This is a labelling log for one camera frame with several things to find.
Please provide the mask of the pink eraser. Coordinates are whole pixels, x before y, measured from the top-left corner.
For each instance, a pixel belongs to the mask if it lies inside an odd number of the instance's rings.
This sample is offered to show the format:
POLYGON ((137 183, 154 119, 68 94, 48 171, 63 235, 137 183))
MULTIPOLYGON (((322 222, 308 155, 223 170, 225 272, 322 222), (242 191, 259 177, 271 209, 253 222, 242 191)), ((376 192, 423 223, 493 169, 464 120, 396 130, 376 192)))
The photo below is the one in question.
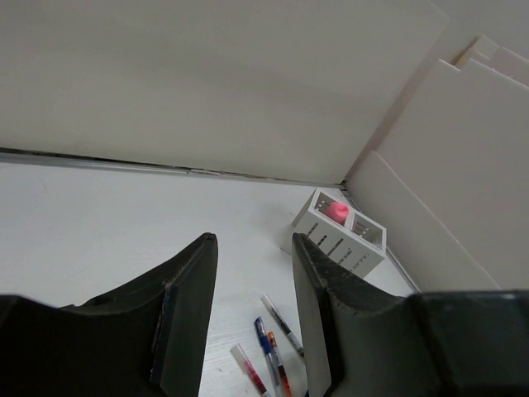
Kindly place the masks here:
POLYGON ((324 214, 332 221, 344 226, 350 213, 349 206, 340 202, 331 203, 324 214))

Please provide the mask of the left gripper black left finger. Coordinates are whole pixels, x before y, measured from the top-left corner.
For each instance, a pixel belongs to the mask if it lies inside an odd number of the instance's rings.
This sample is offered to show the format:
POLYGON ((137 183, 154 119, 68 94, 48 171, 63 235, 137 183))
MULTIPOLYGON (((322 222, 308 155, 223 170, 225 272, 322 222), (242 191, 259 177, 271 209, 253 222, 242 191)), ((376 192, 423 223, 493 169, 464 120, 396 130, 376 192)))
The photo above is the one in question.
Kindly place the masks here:
POLYGON ((1 297, 4 396, 195 396, 217 275, 217 238, 85 304, 1 297))

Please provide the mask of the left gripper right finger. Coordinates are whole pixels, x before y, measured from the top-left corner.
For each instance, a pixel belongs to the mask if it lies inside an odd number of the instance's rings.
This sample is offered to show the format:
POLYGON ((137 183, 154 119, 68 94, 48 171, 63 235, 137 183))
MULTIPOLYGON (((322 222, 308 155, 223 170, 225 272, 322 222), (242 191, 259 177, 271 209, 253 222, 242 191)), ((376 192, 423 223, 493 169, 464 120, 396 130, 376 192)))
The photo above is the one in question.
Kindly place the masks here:
POLYGON ((528 293, 389 294, 292 238, 312 396, 525 396, 528 293))

